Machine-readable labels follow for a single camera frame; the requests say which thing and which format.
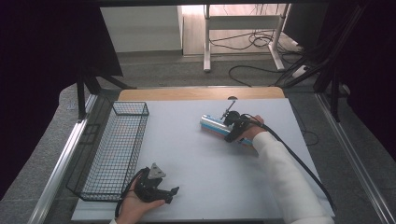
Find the table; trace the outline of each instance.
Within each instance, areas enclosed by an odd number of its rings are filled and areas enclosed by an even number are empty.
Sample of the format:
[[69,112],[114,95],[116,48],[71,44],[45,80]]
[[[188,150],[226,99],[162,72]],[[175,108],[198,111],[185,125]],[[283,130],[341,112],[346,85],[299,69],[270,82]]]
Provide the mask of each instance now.
[[[204,113],[220,117],[231,103],[227,100],[230,96],[239,99],[233,109],[267,118],[267,124],[283,136],[283,140],[318,175],[289,100],[279,88],[123,91],[120,101],[145,101],[150,112],[136,169],[156,162],[168,174],[160,189],[180,186],[169,206],[148,213],[143,221],[281,218],[264,171],[254,159],[254,151],[228,144],[202,131],[199,126]],[[324,195],[309,175],[306,178],[331,214],[332,209]],[[106,221],[113,218],[114,210],[114,203],[79,200],[72,220]]]

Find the metal frame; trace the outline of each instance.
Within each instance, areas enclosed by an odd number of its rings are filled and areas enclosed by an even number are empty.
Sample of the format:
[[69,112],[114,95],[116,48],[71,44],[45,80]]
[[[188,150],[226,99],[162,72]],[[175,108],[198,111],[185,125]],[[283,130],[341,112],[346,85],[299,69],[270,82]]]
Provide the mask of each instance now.
[[55,168],[52,171],[49,181],[47,182],[47,185],[44,188],[43,193],[41,194],[35,206],[35,210],[33,211],[32,215],[29,218],[28,221],[29,224],[31,223],[38,224],[44,222],[47,213],[50,210],[52,202],[55,198],[55,195],[61,185],[62,179],[64,178],[64,174],[66,173],[67,166],[77,146],[78,139],[82,135],[82,132],[87,124],[89,112],[92,111],[96,99],[97,96],[95,95],[91,95],[88,98],[86,104],[88,114],[81,122],[76,123],[75,127],[73,128],[73,131],[70,134],[66,142],[66,145],[64,146],[64,150],[62,151],[62,154],[58,162],[56,163]]
[[285,23],[289,4],[280,16],[213,16],[210,17],[210,5],[205,5],[205,45],[204,45],[204,71],[210,72],[210,41],[211,30],[251,30],[251,29],[274,29],[274,40],[268,45],[268,49],[274,59],[278,71],[285,70],[285,66],[279,57],[277,43]]
[[327,102],[326,96],[324,93],[316,93],[317,99],[319,101],[320,107],[322,108],[326,118],[328,119],[330,125],[332,126],[332,130],[334,131],[338,141],[340,142],[343,150],[346,153],[346,157],[348,158],[352,168],[355,171],[356,176],[361,182],[362,187],[367,193],[371,203],[375,211],[377,212],[379,218],[381,219],[381,223],[383,224],[395,224],[395,218],[393,214],[390,212],[387,202],[379,191],[373,179],[368,174],[366,168],[364,167],[358,153],[353,147],[352,143],[349,141],[347,134],[345,133],[343,126],[340,122],[338,122],[332,115],[332,111],[328,108],[330,107]]

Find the metal rail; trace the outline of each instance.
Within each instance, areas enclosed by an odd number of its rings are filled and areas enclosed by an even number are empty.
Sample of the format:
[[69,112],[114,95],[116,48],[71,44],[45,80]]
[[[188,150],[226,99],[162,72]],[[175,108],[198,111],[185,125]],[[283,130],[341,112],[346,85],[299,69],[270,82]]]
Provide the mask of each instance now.
[[372,202],[375,211],[381,219],[381,223],[395,224],[396,221],[389,210],[387,202],[385,201],[373,179],[368,174],[358,153],[356,152],[352,143],[349,141],[349,138],[347,137],[347,134],[345,133],[342,124],[335,120],[335,118],[332,116],[331,111],[328,109],[329,103],[327,102],[324,93],[317,93],[316,96],[321,108],[323,109],[324,114],[326,115],[329,123],[332,126],[332,130],[334,131],[338,141],[340,142],[344,152],[346,153],[346,157],[348,158],[350,164],[352,165],[352,168],[354,169],[356,176],[361,182],[361,185],[363,186],[367,196]]
[[85,125],[87,124],[87,120],[89,117],[89,113],[92,110],[92,107],[97,99],[97,96],[91,95],[88,98],[86,108],[88,116],[85,117],[81,122],[76,123],[73,131],[71,132],[62,154],[55,165],[55,168],[52,171],[52,174],[47,182],[46,187],[43,190],[37,204],[35,205],[35,210],[29,218],[29,224],[39,224],[43,223],[46,219],[47,213],[50,210],[52,202],[56,196],[56,193],[61,185],[61,182],[64,178],[64,174],[66,173],[67,166],[73,156],[74,150],[78,143],[78,139],[81,136]]

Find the hand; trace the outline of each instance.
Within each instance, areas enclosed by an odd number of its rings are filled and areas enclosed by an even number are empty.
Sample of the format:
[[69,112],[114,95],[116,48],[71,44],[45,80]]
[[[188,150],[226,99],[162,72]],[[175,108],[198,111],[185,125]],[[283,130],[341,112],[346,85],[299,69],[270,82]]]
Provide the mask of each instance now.
[[134,193],[134,185],[137,179],[132,183],[128,194],[121,204],[120,215],[116,220],[117,224],[135,224],[147,211],[165,204],[165,200],[143,203]]
[[[254,116],[254,118],[250,119],[254,121],[259,121],[260,123],[264,123],[264,119],[262,119],[262,117],[260,117],[259,115],[256,115]],[[258,133],[262,132],[266,132],[264,128],[261,128],[255,124],[250,124],[237,139],[247,138],[251,141]]]

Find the black tool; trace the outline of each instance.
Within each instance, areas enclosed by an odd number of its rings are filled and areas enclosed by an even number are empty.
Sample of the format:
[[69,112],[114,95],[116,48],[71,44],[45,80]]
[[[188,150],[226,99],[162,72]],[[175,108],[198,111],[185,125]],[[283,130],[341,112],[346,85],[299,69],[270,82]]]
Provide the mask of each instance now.
[[240,136],[248,127],[249,122],[247,121],[249,118],[245,115],[239,115],[236,111],[230,111],[225,117],[223,123],[227,126],[233,124],[233,129],[230,131],[229,134],[224,136],[224,140],[226,142],[231,143],[234,141],[238,136]]
[[166,203],[171,203],[173,196],[177,194],[179,187],[173,188],[170,191],[158,189],[158,186],[163,181],[163,177],[166,177],[166,174],[157,166],[157,164],[155,164],[155,162],[152,163],[151,169],[146,167],[137,172],[121,194],[117,203],[115,217],[119,216],[122,202],[130,191],[135,180],[136,184],[134,185],[134,189],[131,190],[142,202],[151,203],[157,200],[165,200]]

